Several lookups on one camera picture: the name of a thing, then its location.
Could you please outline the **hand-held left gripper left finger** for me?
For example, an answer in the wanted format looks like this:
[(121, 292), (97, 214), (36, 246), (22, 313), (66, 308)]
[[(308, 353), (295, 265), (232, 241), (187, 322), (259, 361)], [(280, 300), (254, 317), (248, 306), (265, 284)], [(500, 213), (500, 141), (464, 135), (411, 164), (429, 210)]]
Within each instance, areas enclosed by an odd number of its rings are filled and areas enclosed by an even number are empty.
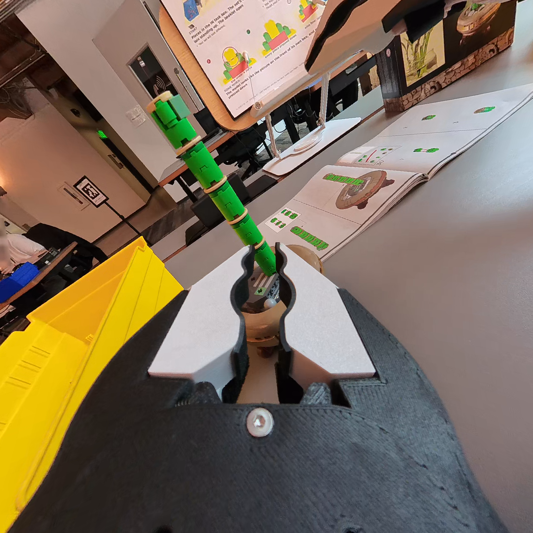
[(245, 246), (191, 286), (148, 373), (208, 382), (223, 402), (236, 402), (249, 368), (242, 306), (255, 250)]

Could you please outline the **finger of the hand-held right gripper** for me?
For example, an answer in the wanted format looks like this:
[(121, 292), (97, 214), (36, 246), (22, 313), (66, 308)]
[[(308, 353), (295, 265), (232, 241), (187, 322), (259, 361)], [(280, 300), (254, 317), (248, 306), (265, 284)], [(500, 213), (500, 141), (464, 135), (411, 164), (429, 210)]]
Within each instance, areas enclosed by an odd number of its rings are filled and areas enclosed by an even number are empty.
[(399, 1), (326, 1), (313, 35), (305, 70), (321, 74), (357, 52), (378, 53), (394, 34), (385, 30), (383, 18)]

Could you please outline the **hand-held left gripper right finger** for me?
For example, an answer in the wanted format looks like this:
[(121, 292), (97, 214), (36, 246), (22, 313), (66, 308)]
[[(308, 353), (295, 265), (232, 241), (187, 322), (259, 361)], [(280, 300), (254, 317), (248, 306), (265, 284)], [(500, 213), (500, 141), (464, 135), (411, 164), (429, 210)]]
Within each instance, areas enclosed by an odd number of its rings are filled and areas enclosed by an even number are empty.
[(313, 383), (372, 378), (376, 368), (331, 282), (296, 252), (276, 243), (279, 319), (276, 386), (280, 402), (300, 402)]

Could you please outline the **brick bamboo plant model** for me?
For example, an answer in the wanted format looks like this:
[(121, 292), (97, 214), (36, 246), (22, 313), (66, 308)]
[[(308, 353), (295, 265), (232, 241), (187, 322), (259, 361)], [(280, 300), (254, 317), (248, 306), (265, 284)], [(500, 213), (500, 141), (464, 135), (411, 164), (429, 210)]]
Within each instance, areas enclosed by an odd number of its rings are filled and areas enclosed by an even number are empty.
[(265, 267), (267, 276), (276, 275), (275, 253), (188, 120), (190, 110), (183, 99), (166, 91), (150, 102), (147, 111), (176, 154), (183, 156), (206, 195), (245, 245), (245, 251), (251, 249), (258, 255), (259, 266)]

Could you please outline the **grey desk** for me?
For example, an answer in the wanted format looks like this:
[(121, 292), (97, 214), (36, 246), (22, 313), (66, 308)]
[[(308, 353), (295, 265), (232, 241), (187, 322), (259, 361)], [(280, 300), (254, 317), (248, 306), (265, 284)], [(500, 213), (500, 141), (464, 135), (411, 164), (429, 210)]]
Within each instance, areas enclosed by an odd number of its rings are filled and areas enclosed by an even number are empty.
[(532, 102), (327, 262), (380, 381), (244, 430), (195, 532), (532, 532)]

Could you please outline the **dark brick set box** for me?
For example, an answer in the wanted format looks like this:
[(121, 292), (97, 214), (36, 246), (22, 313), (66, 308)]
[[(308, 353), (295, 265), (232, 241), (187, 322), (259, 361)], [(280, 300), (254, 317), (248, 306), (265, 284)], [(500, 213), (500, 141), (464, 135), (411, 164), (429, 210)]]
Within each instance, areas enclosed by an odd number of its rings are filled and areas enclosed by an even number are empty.
[(386, 112), (406, 111), (509, 48), (517, 1), (460, 1), (411, 40), (394, 37), (376, 56)]

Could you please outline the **white sign board stand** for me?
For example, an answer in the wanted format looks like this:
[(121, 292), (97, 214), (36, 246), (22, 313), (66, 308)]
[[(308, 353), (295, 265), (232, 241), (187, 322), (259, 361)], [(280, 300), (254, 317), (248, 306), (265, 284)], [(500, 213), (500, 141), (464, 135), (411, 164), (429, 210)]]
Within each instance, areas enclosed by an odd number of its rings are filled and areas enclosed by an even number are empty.
[(321, 77), (322, 87), (318, 127), (283, 152), (279, 152), (276, 140), (273, 137), (271, 114), (265, 115), (265, 123), (273, 153), (272, 159), (263, 167), (263, 172), (268, 176), (278, 178), (292, 173), (340, 137), (356, 128), (361, 122), (360, 117), (326, 121), (331, 73), (332, 70), (325, 71)]

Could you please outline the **printed instruction sheet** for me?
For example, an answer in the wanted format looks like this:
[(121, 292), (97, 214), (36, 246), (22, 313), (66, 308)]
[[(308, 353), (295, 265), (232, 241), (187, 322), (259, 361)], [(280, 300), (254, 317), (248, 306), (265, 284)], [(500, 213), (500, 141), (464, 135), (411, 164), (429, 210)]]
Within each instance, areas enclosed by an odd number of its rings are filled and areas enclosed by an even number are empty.
[(306, 74), (325, 9), (317, 1), (162, 4), (232, 118)]

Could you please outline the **yellow plastic storage bin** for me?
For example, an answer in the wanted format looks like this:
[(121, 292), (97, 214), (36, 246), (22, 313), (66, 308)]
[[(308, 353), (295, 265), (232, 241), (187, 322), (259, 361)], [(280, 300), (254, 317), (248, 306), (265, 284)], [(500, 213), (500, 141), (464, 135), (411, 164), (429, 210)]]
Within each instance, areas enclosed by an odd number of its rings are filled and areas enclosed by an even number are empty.
[(28, 315), (1, 345), (1, 532), (43, 482), (116, 352), (183, 290), (142, 238)]

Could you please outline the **open building instruction booklet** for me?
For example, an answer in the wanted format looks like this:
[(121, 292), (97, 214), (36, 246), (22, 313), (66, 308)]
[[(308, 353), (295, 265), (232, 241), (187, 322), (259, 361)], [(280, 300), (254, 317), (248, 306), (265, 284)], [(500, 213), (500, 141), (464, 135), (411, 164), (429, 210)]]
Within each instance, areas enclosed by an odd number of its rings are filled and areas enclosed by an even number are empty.
[(331, 257), (531, 99), (526, 84), (417, 104), (366, 145), (318, 170), (259, 225), (265, 241)]

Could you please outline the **black office chair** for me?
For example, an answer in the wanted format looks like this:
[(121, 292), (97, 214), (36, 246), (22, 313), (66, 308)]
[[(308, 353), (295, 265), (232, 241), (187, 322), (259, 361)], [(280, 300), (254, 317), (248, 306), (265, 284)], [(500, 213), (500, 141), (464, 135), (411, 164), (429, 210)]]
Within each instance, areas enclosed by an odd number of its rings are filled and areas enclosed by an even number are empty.
[(239, 167), (242, 167), (244, 162), (249, 162), (251, 172), (258, 170), (259, 162), (256, 158), (256, 152), (264, 144), (266, 133), (267, 125), (265, 122), (237, 132), (217, 148), (215, 162), (220, 166), (222, 164), (237, 164)]

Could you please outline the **wooden background table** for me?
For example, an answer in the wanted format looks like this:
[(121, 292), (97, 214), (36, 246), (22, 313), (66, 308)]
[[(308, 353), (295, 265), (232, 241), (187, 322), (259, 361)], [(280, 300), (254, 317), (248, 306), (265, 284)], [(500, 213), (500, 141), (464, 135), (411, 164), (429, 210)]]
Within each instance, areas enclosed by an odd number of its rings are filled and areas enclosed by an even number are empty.
[(39, 283), (41, 283), (47, 276), (59, 272), (69, 262), (70, 257), (72, 256), (77, 244), (77, 242), (72, 242), (69, 246), (59, 252), (59, 254), (51, 261), (50, 264), (48, 264), (45, 268), (39, 271), (39, 274), (32, 281), (30, 281), (21, 290), (10, 296), (10, 298), (8, 298), (5, 302), (2, 302), (1, 311), (7, 308), (15, 300), (22, 297), (32, 288), (37, 286)]

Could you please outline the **black white tag sign stand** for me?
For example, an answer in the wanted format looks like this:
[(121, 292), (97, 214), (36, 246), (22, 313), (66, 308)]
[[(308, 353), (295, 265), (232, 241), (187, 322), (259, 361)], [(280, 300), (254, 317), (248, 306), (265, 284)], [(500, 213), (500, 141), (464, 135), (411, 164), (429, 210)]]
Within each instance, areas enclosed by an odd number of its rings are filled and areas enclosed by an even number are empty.
[(115, 208), (109, 203), (109, 197), (100, 190), (88, 177), (83, 176), (74, 185), (74, 189), (82, 194), (94, 207), (99, 208), (102, 206), (108, 207), (117, 217), (121, 219), (136, 235), (141, 236), (141, 232), (137, 230), (126, 217), (121, 215)]

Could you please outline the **blue plastic bin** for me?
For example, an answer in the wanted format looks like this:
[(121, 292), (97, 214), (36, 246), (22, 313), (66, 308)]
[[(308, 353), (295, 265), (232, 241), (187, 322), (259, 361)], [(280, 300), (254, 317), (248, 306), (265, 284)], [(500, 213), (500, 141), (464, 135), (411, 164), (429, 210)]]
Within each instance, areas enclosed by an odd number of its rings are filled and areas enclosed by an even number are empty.
[(17, 270), (1, 280), (1, 303), (6, 302), (25, 288), (39, 274), (39, 269), (35, 264), (26, 262), (21, 264)]

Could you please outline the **white door with window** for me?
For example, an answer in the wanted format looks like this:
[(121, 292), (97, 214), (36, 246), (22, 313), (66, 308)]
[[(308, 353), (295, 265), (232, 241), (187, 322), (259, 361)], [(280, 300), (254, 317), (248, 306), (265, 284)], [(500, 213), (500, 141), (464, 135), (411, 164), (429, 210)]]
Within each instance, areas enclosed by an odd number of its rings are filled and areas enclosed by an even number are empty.
[(210, 141), (221, 129), (203, 104), (160, 30), (160, 4), (124, 1), (93, 38), (93, 43), (150, 118), (146, 107), (169, 90), (191, 111), (195, 130)]

